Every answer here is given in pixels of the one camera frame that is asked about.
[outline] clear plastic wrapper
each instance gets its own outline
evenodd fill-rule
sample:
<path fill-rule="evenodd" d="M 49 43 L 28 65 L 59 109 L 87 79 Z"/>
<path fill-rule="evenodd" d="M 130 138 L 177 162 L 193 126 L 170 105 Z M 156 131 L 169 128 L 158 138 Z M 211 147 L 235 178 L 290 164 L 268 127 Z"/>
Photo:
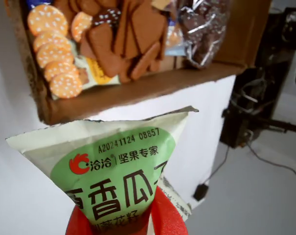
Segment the clear plastic wrapper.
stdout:
<path fill-rule="evenodd" d="M 193 66 L 199 69 L 207 67 L 219 50 L 226 32 L 229 4 L 230 0 L 172 2 L 178 9 L 185 54 Z"/>

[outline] cardboard box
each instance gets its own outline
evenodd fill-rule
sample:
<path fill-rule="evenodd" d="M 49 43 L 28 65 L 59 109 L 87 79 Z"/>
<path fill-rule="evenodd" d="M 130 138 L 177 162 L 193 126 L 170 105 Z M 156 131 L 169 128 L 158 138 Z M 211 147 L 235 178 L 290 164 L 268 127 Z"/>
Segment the cardboard box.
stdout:
<path fill-rule="evenodd" d="M 117 86 L 93 87 L 72 99 L 53 100 L 26 32 L 28 9 L 25 0 L 7 0 L 16 38 L 32 95 L 41 121 L 53 125 L 87 118 L 106 109 L 134 104 L 146 99 L 208 81 L 240 74 L 253 67 L 266 25 L 271 0 L 232 0 L 227 34 L 215 62 L 205 70 L 178 69 L 179 58 L 166 58 L 166 68 L 174 70 L 150 74 L 139 81 Z"/>

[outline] green label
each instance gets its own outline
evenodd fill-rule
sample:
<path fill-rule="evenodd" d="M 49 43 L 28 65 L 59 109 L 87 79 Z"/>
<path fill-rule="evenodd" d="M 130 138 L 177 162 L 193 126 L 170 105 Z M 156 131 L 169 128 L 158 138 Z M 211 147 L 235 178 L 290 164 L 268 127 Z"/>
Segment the green label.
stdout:
<path fill-rule="evenodd" d="M 91 224 L 107 231 L 136 222 L 150 206 L 174 148 L 173 137 L 160 128 L 119 132 L 71 151 L 50 178 Z"/>

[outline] red logo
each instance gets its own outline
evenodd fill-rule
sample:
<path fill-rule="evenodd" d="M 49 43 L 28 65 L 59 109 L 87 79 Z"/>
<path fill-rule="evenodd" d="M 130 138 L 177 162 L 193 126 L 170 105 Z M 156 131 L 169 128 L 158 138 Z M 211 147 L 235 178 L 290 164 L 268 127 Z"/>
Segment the red logo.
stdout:
<path fill-rule="evenodd" d="M 85 174 L 89 171 L 90 167 L 87 167 L 87 168 L 80 168 L 79 167 L 79 163 L 81 162 L 85 162 L 85 163 L 89 163 L 89 159 L 88 159 L 88 154 L 85 153 L 85 154 L 77 154 L 76 157 L 74 157 L 74 160 L 71 159 L 69 161 L 69 167 L 70 167 L 70 170 L 76 174 L 76 175 L 82 175 L 82 174 Z"/>

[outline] biscuit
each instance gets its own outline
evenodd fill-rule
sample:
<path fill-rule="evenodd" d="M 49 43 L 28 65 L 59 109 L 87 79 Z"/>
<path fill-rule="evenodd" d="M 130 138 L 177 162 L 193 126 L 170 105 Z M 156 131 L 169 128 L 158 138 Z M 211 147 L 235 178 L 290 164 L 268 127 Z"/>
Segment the biscuit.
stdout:
<path fill-rule="evenodd" d="M 106 8 L 118 7 L 119 0 L 97 0 L 97 2 Z"/>
<path fill-rule="evenodd" d="M 62 73 L 49 84 L 51 92 L 59 98 L 73 98 L 78 96 L 83 90 L 79 77 L 69 73 Z"/>
<path fill-rule="evenodd" d="M 74 77 L 78 77 L 79 75 L 77 67 L 74 64 L 66 62 L 53 61 L 48 63 L 45 67 L 45 78 L 48 82 L 62 73 L 68 73 Z"/>
<path fill-rule="evenodd" d="M 38 52 L 39 48 L 47 43 L 59 44 L 71 51 L 69 40 L 57 31 L 45 31 L 39 34 L 33 43 L 34 51 Z"/>
<path fill-rule="evenodd" d="M 156 59 L 160 50 L 160 43 L 157 41 L 154 43 L 148 51 L 141 57 L 139 62 L 136 64 L 135 68 L 131 73 L 131 78 L 133 80 L 138 80 L 144 73 L 147 71 L 148 67 L 151 65 L 151 62 Z"/>
<path fill-rule="evenodd" d="M 133 60 L 126 60 L 125 66 L 123 67 L 122 71 L 118 74 L 118 79 L 120 83 L 129 83 L 131 82 L 131 78 L 129 77 L 129 69 L 133 65 Z"/>
<path fill-rule="evenodd" d="M 140 6 L 142 3 L 141 0 L 133 0 L 130 2 L 128 6 L 128 13 L 127 13 L 127 26 L 126 26 L 126 36 L 125 36 L 125 43 L 124 43 L 124 51 L 123 56 L 126 59 L 132 59 L 138 55 L 140 55 L 140 50 L 135 38 L 134 29 L 132 24 L 130 23 L 130 18 L 133 15 L 133 12 Z"/>
<path fill-rule="evenodd" d="M 34 36 L 47 30 L 58 31 L 64 36 L 68 32 L 68 22 L 64 14 L 50 5 L 39 5 L 32 9 L 28 15 L 27 23 Z"/>
<path fill-rule="evenodd" d="M 83 11 L 75 16 L 71 24 L 71 34 L 76 42 L 80 42 L 82 33 L 91 27 L 91 22 L 92 16 Z"/>
<path fill-rule="evenodd" d="M 52 61 L 62 61 L 70 64 L 74 61 L 74 56 L 71 51 L 68 51 L 63 46 L 54 43 L 43 45 L 39 49 L 36 58 L 41 68 L 44 68 Z"/>
<path fill-rule="evenodd" d="M 55 0 L 53 3 L 53 6 L 58 8 L 65 16 L 68 25 L 71 25 L 76 12 L 72 10 L 72 8 L 69 6 L 69 0 Z"/>
<path fill-rule="evenodd" d="M 104 74 L 108 77 L 119 74 L 124 60 L 112 52 L 113 32 L 110 25 L 103 23 L 90 29 L 88 38 Z"/>
<path fill-rule="evenodd" d="M 101 10 L 101 6 L 95 0 L 80 0 L 80 8 L 91 16 L 95 16 Z"/>
<path fill-rule="evenodd" d="M 167 33 L 168 33 L 168 24 L 164 24 L 163 28 L 163 35 L 160 39 L 161 49 L 158 55 L 158 59 L 163 60 L 165 58 L 165 49 L 166 49 L 166 42 L 167 42 Z"/>
<path fill-rule="evenodd" d="M 91 58 L 93 60 L 97 60 L 91 46 L 90 46 L 90 42 L 87 38 L 87 32 L 83 32 L 81 40 L 80 40 L 80 46 L 79 46 L 79 52 L 81 55 L 87 57 L 87 58 Z"/>
<path fill-rule="evenodd" d="M 153 60 L 151 61 L 151 64 L 149 66 L 149 71 L 151 72 L 157 72 L 160 69 L 160 60 Z"/>
<path fill-rule="evenodd" d="M 155 12 L 149 4 L 141 4 L 134 11 L 131 22 L 142 54 L 156 41 L 160 41 L 167 24 L 166 17 Z"/>
<path fill-rule="evenodd" d="M 80 8 L 77 4 L 77 0 L 69 0 L 69 5 L 74 12 L 76 13 L 80 12 Z"/>
<path fill-rule="evenodd" d="M 127 12 L 128 6 L 132 0 L 124 0 L 122 6 L 122 14 L 119 19 L 117 34 L 113 45 L 113 51 L 116 55 L 122 55 L 124 52 L 124 43 L 127 29 Z"/>

